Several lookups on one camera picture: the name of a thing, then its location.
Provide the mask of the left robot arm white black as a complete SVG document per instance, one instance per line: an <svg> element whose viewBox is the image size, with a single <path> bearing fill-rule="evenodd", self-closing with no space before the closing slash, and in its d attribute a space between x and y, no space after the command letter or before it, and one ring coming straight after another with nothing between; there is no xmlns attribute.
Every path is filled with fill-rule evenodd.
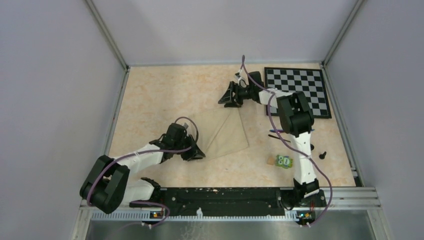
<svg viewBox="0 0 424 240"><path fill-rule="evenodd" d="M205 154L197 145L199 133L188 133L187 124L173 122L166 133L144 147L122 156L100 156L83 182L79 195L89 206L106 214L120 205L147 205L154 207L160 202L161 186L153 179L133 175L148 167L160 165L179 155L184 161L201 160Z"/></svg>

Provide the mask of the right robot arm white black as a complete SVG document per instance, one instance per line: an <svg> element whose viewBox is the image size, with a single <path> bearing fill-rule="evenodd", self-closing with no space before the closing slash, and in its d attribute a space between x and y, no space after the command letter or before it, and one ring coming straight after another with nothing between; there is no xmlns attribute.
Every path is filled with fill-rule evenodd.
<svg viewBox="0 0 424 240"><path fill-rule="evenodd" d="M305 94L266 88L258 71L248 73L248 83L239 73L235 77L237 81L230 81L218 103L226 108L240 108L245 100L253 100L277 108L281 128L289 135L292 144L289 149L294 156L293 200L299 206L307 206L320 187L310 160L314 116Z"/></svg>

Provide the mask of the beige cloth napkin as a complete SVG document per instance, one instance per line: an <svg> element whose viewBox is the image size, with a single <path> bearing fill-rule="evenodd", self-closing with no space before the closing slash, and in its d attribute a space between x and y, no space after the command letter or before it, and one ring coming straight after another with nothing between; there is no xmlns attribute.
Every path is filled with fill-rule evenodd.
<svg viewBox="0 0 424 240"><path fill-rule="evenodd" d="M249 147L237 108L212 109L189 117L198 128L197 145L203 162L230 155Z"/></svg>

